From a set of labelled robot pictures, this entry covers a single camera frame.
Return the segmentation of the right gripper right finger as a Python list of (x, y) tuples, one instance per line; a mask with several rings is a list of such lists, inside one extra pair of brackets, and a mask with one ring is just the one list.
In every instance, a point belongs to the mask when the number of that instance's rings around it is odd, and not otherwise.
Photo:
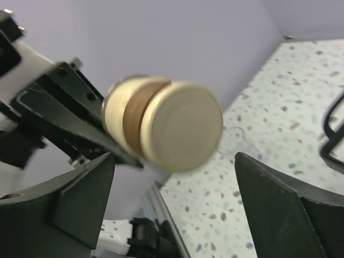
[(234, 165), (258, 257), (343, 257), (343, 195), (245, 153)]

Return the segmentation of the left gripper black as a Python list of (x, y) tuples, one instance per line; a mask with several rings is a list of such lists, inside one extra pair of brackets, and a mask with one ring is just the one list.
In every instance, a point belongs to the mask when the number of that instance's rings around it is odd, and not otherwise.
[(24, 30), (1, 11), (1, 163), (23, 169), (48, 142), (82, 165), (113, 152), (117, 164), (142, 168), (102, 128), (103, 96), (78, 60), (52, 62), (22, 42)]

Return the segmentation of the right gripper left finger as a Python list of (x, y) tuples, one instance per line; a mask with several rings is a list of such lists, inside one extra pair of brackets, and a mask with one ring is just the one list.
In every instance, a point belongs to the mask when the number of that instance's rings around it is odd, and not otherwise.
[(1, 198), (1, 257), (89, 257), (96, 249), (115, 169), (106, 153)]

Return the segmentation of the clear glass front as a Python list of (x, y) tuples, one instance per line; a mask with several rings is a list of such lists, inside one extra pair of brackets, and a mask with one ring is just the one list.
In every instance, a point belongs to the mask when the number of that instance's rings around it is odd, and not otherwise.
[(253, 144), (244, 129), (238, 126), (224, 128), (218, 153), (234, 160), (238, 152), (246, 153), (257, 160), (263, 158), (261, 151)]

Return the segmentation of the cream cup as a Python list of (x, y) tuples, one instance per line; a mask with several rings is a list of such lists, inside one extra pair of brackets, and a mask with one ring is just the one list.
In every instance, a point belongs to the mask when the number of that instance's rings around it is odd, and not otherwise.
[(217, 151), (223, 113), (207, 87), (157, 76), (114, 84), (102, 103), (102, 124), (124, 150), (169, 173), (195, 170)]

